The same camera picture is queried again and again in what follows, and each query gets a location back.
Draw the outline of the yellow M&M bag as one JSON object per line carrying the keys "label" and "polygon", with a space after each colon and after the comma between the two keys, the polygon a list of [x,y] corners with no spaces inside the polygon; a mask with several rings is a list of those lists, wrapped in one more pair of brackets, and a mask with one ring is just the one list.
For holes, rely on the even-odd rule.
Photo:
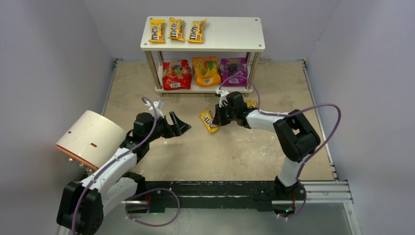
{"label": "yellow M&M bag", "polygon": [[151,36],[149,39],[150,43],[159,43],[164,44],[164,27],[165,27],[165,20],[162,19],[151,19],[150,20],[150,29],[151,29]]}
{"label": "yellow M&M bag", "polygon": [[170,32],[168,34],[168,38],[183,42],[184,41],[183,30],[184,30],[185,21],[182,19],[176,19],[176,18],[170,17],[169,24],[170,24],[170,27],[169,27]]}
{"label": "yellow M&M bag", "polygon": [[213,123],[213,117],[210,110],[205,110],[200,113],[199,118],[210,133],[214,133],[219,130],[219,126]]}
{"label": "yellow M&M bag", "polygon": [[259,105],[259,103],[258,103],[257,100],[252,100],[252,99],[247,100],[246,101],[246,104],[247,104],[247,107],[249,109],[257,109],[258,108],[258,105]]}
{"label": "yellow M&M bag", "polygon": [[203,43],[203,29],[207,23],[207,19],[201,21],[193,21],[187,41],[190,43]]}

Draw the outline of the purple grape candy bag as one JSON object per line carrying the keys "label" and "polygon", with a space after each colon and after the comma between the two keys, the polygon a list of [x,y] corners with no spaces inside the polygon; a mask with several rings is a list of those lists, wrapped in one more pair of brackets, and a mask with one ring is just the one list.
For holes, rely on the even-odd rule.
{"label": "purple grape candy bag", "polygon": [[246,58],[223,58],[219,66],[224,87],[245,87],[247,85]]}

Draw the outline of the orange mango candy bag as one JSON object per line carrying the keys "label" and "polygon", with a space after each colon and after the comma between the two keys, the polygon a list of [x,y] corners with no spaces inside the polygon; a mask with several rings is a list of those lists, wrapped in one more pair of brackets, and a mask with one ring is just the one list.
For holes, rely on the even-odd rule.
{"label": "orange mango candy bag", "polygon": [[211,87],[222,83],[217,56],[193,57],[192,70],[199,87]]}

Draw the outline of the red mixed fruit candy bag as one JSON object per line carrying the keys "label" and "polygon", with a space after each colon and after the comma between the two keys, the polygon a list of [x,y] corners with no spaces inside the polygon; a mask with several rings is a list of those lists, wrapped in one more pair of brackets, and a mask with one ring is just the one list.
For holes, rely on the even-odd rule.
{"label": "red mixed fruit candy bag", "polygon": [[166,91],[189,90],[192,70],[187,60],[164,62],[162,65],[162,87]]}

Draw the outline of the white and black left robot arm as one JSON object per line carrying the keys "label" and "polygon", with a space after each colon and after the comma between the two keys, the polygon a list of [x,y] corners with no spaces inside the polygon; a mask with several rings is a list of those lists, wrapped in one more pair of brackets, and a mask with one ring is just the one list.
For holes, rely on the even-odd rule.
{"label": "white and black left robot arm", "polygon": [[158,138],[173,138],[191,129],[170,112],[172,124],[163,115],[139,113],[133,128],[123,128],[86,111],[57,141],[56,147],[92,170],[81,181],[69,182],[62,193],[57,224],[74,233],[93,235],[104,216],[121,201],[145,193],[145,179],[130,169],[137,165]]}

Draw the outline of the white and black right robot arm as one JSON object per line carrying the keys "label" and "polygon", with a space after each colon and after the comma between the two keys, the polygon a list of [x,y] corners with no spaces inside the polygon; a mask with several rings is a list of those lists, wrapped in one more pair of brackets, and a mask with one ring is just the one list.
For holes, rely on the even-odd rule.
{"label": "white and black right robot arm", "polygon": [[298,185],[298,173],[306,157],[315,153],[321,139],[304,114],[263,112],[250,108],[240,92],[216,90],[219,103],[215,106],[213,124],[225,126],[235,121],[247,129],[261,129],[276,134],[285,155],[276,188],[289,191]]}

